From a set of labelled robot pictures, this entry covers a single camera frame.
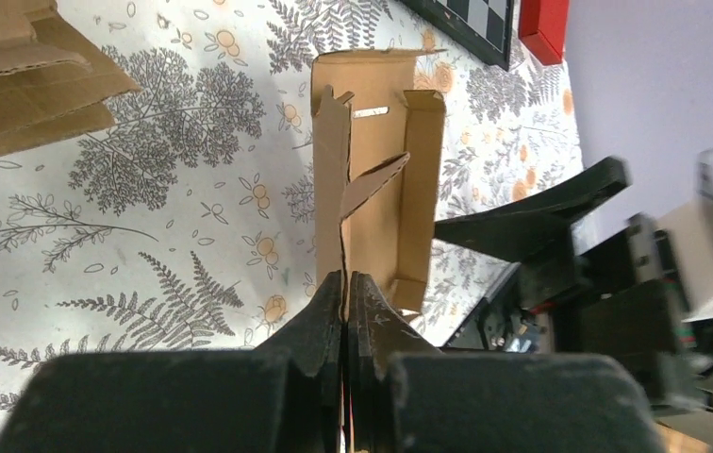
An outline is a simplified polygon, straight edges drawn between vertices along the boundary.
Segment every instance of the red object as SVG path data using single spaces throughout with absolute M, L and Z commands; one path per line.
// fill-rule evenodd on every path
M 560 64 L 570 0 L 521 0 L 518 38 L 542 64 Z

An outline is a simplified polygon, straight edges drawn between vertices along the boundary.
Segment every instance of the checkered board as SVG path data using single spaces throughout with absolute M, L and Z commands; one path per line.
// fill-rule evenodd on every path
M 487 64 L 509 69 L 514 0 L 401 0 Z

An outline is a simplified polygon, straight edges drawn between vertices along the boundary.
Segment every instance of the torn cardboard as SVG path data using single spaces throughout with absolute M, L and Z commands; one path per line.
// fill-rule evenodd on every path
M 413 90 L 424 54 L 321 55 L 311 83 L 318 281 L 337 269 L 370 274 L 394 308 L 416 312 L 428 280 L 445 122 L 442 95 Z
M 0 0 L 0 156 L 111 127 L 102 101 L 138 89 L 53 0 Z

